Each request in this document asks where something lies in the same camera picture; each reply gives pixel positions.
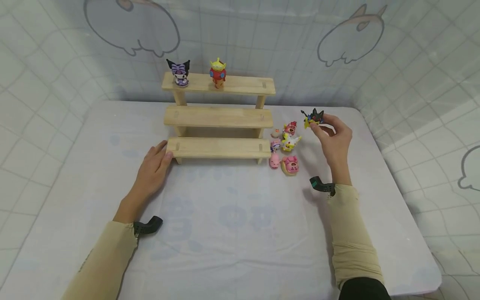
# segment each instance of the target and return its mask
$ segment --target red figurine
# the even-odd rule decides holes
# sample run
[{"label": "red figurine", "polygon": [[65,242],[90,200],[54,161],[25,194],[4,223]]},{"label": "red figurine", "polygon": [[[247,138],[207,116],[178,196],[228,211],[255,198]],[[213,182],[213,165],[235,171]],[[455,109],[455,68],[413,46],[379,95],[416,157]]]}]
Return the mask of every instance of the red figurine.
[{"label": "red figurine", "polygon": [[289,135],[295,134],[295,129],[297,128],[297,122],[293,121],[283,125],[283,132],[288,133]]},{"label": "red figurine", "polygon": [[223,87],[223,82],[225,81],[225,77],[227,76],[227,71],[225,71],[225,67],[227,66],[226,63],[222,63],[220,61],[220,57],[216,58],[216,61],[210,62],[212,66],[210,68],[210,77],[213,79],[216,88]]}]

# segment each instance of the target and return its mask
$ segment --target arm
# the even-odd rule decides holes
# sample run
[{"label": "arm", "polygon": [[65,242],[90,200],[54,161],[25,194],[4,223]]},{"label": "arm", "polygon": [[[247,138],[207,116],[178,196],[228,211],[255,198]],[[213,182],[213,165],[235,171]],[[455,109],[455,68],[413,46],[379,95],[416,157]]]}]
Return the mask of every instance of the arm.
[{"label": "arm", "polygon": [[[368,290],[362,289],[356,290],[353,296],[370,295],[368,298],[372,300],[390,299],[383,286],[384,279],[376,250],[360,214],[359,196],[350,178],[347,157],[352,130],[335,116],[324,114],[324,121],[332,125],[335,132],[314,123],[310,127],[322,144],[335,183],[335,196],[329,197],[327,201],[334,249],[332,263],[336,284],[342,290],[340,299],[349,299],[345,295],[352,291],[352,283],[357,279],[376,280],[379,284],[376,291],[380,290],[383,298],[372,297]],[[365,284],[363,281],[361,286],[368,287],[368,282]]]},{"label": "arm", "polygon": [[62,299],[117,298],[123,273],[137,247],[133,222],[140,217],[151,195],[163,185],[172,160],[172,153],[165,154],[163,150],[166,144],[166,141],[162,141],[150,148],[132,189],[121,201],[113,221],[105,226]]}]

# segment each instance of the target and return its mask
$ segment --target shelf tier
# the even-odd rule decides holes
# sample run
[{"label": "shelf tier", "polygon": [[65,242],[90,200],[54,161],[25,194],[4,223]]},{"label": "shelf tier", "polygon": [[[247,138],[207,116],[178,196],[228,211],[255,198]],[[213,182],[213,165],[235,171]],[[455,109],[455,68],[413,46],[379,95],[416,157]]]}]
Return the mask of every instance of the shelf tier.
[{"label": "shelf tier", "polygon": [[168,139],[167,151],[182,158],[269,158],[267,139],[173,137]]},{"label": "shelf tier", "polygon": [[274,96],[275,85],[272,78],[232,76],[227,74],[223,88],[215,88],[209,74],[190,73],[189,84],[179,87],[173,81],[173,74],[163,76],[162,89],[173,92],[225,93],[237,95]]},{"label": "shelf tier", "polygon": [[163,123],[169,126],[219,128],[272,128],[267,109],[169,106]]}]

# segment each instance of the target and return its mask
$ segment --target shelf leg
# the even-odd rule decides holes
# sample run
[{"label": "shelf leg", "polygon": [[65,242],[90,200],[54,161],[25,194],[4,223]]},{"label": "shelf leg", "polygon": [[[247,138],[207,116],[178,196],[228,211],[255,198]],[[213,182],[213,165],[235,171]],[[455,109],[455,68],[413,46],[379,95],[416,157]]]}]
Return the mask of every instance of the shelf leg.
[{"label": "shelf leg", "polygon": [[173,98],[175,99],[175,103],[180,106],[187,106],[187,102],[185,101],[185,92],[174,91]]},{"label": "shelf leg", "polygon": [[184,126],[173,126],[173,129],[178,137],[185,136],[185,133],[187,132],[187,127]]},{"label": "shelf leg", "polygon": [[257,105],[255,105],[255,108],[257,108],[257,109],[262,109],[262,108],[264,108],[265,98],[267,98],[267,96],[259,95],[259,96],[257,97]]},{"label": "shelf leg", "polygon": [[258,139],[263,139],[264,138],[264,129],[263,128],[255,129],[255,138],[258,138]]},{"label": "shelf leg", "polygon": [[[256,135],[256,138],[262,139],[264,137],[264,129],[263,128],[256,129],[255,135]],[[261,162],[262,162],[262,159],[258,158],[257,165],[259,165]]]}]

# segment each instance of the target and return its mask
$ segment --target hand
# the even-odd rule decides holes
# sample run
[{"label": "hand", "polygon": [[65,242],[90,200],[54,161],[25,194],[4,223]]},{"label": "hand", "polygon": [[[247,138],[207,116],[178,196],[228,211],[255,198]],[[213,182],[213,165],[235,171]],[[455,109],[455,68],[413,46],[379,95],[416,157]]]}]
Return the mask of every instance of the hand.
[{"label": "hand", "polygon": [[348,148],[352,140],[352,129],[337,116],[324,114],[324,124],[332,125],[335,132],[322,125],[310,123],[310,128],[322,144],[327,163],[332,170],[332,178],[336,184],[351,185],[348,171]]},{"label": "hand", "polygon": [[167,177],[167,170],[172,161],[173,154],[165,153],[167,141],[160,142],[156,147],[151,147],[140,165],[137,179],[130,192],[121,201],[114,221],[132,223],[143,210],[147,200],[160,189]]}]

